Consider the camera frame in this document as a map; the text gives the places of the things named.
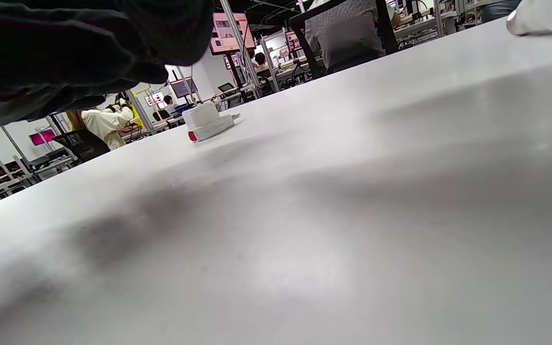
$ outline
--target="patterned shirt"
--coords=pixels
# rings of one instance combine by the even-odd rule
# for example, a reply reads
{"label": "patterned shirt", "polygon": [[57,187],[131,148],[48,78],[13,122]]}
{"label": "patterned shirt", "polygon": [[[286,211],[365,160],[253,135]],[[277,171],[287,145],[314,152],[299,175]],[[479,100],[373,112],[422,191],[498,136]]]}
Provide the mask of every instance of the patterned shirt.
{"label": "patterned shirt", "polygon": [[[325,1],[315,1],[311,9]],[[387,6],[390,16],[394,9]],[[313,51],[322,50],[326,68],[366,52],[384,55],[374,22],[379,18],[375,0],[347,0],[306,20],[305,37]]]}

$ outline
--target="screen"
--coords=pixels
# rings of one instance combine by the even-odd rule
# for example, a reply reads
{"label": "screen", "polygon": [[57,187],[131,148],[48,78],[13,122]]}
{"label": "screen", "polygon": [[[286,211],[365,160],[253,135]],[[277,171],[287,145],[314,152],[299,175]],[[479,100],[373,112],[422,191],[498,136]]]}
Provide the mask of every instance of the screen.
{"label": "screen", "polygon": [[[248,27],[248,20],[244,13],[234,13],[237,29],[244,40],[246,48],[255,48],[253,35]],[[212,28],[212,37],[210,38],[210,50],[213,55],[232,53],[240,50],[234,29],[227,20],[225,13],[215,13],[213,15],[214,26]]]}
{"label": "screen", "polygon": [[299,43],[298,35],[296,35],[294,31],[285,33],[285,37],[287,37],[287,46],[289,47],[290,52],[302,50],[302,45]]}
{"label": "screen", "polygon": [[[195,81],[193,81],[193,78],[191,77],[186,78],[186,82],[189,84],[191,89],[193,89],[193,92],[197,92],[197,85],[195,85]],[[184,81],[176,80],[171,82],[170,85],[173,88],[173,92],[176,94],[176,98],[182,98],[184,96],[189,95],[189,91],[186,89],[186,85],[184,85]]]}
{"label": "screen", "polygon": [[144,97],[144,100],[146,101],[146,104],[149,105],[149,107],[153,106],[153,100],[151,100],[150,96]]}
{"label": "screen", "polygon": [[54,138],[55,136],[55,132],[52,130],[52,129],[48,129],[46,131],[43,131],[43,132],[40,132],[41,135],[35,133],[34,135],[30,135],[29,138],[31,138],[31,142],[35,145],[35,146],[40,146],[46,142],[51,142],[52,141],[52,138]]}
{"label": "screen", "polygon": [[[230,61],[227,59],[227,57],[223,57],[223,59],[225,60],[225,67],[227,67],[227,69],[231,69]],[[234,65],[236,67],[240,67],[240,61],[238,60],[237,54],[231,55],[231,59],[234,61]]]}

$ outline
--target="computer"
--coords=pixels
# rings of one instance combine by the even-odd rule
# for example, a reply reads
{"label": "computer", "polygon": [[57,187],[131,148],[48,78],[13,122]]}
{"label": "computer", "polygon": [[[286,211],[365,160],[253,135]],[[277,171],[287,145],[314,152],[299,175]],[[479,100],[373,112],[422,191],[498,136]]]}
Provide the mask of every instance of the computer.
{"label": "computer", "polygon": [[287,38],[287,46],[289,47],[289,52],[297,52],[302,50],[302,45],[299,43],[298,35],[294,31],[287,31],[285,33]]}
{"label": "computer", "polygon": [[[237,29],[244,40],[246,48],[256,48],[253,35],[250,33],[248,20],[244,13],[234,13]],[[233,53],[240,50],[237,43],[234,29],[232,28],[227,15],[225,13],[215,13],[213,15],[214,26],[212,29],[212,37],[210,38],[210,51],[212,55],[221,55]]]}
{"label": "computer", "polygon": [[[195,85],[195,81],[193,81],[193,78],[188,77],[185,79],[186,79],[186,83],[188,83],[189,87],[191,87],[192,92],[197,92],[197,85]],[[176,94],[176,98],[182,98],[189,95],[189,90],[187,90],[186,85],[184,84],[184,81],[182,80],[171,81],[169,85],[172,86],[173,92]]]}

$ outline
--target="man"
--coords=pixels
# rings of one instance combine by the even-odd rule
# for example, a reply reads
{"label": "man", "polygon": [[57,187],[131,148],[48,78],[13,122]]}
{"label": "man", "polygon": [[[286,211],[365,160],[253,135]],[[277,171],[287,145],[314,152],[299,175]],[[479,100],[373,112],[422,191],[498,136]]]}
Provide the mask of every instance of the man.
{"label": "man", "polygon": [[483,6],[480,10],[483,23],[508,16],[517,9],[520,2],[521,0],[500,0]]}
{"label": "man", "polygon": [[176,111],[176,104],[173,102],[173,98],[170,95],[165,96],[163,101],[167,104],[167,107],[165,109],[161,109],[159,112],[153,112],[153,117],[157,122],[170,118],[171,113]]}
{"label": "man", "polygon": [[[315,1],[310,9],[328,0]],[[391,24],[400,25],[395,9],[387,6]],[[338,72],[385,56],[376,33],[379,20],[375,0],[347,0],[328,11],[306,20],[306,41],[311,49],[322,51],[328,73]]]}
{"label": "man", "polygon": [[267,61],[265,60],[265,54],[259,52],[254,56],[254,61],[257,63],[257,67],[254,68],[254,70],[259,73],[263,72],[264,70],[267,70],[269,67],[267,66]]}

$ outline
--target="cable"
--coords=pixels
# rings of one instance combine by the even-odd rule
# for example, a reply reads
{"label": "cable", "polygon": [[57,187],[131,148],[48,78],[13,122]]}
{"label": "cable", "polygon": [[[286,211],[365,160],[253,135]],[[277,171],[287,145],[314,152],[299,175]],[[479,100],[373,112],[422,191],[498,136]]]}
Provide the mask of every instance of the cable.
{"label": "cable", "polygon": [[406,1],[416,1],[417,3],[420,2],[421,4],[423,4],[423,6],[425,6],[426,10],[429,9],[429,7],[427,5],[425,5],[425,2],[423,2],[423,0],[406,0]]}

